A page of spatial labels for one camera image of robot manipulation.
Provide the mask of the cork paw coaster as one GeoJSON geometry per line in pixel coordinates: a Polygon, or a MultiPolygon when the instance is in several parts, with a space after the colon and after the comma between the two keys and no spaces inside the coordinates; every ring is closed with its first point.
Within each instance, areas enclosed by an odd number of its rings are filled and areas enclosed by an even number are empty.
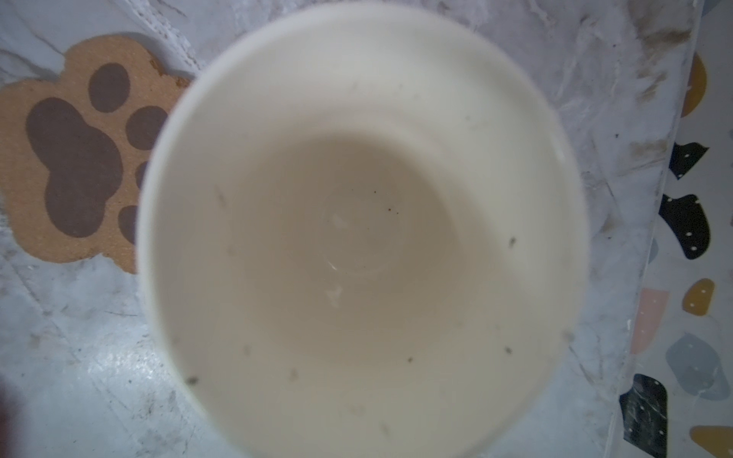
{"type": "Polygon", "coordinates": [[[16,242],[50,263],[101,255],[134,272],[146,167],[189,85],[137,40],[104,35],[74,45],[58,80],[5,87],[1,192],[16,242]]]}

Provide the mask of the grey mug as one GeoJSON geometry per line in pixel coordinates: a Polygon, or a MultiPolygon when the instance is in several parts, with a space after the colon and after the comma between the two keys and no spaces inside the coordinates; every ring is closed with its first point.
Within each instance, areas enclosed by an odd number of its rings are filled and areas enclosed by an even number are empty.
{"type": "Polygon", "coordinates": [[[137,216],[145,315],[253,457],[470,457],[552,379],[589,230],[559,117],[431,11],[319,5],[186,90],[137,216]]]}

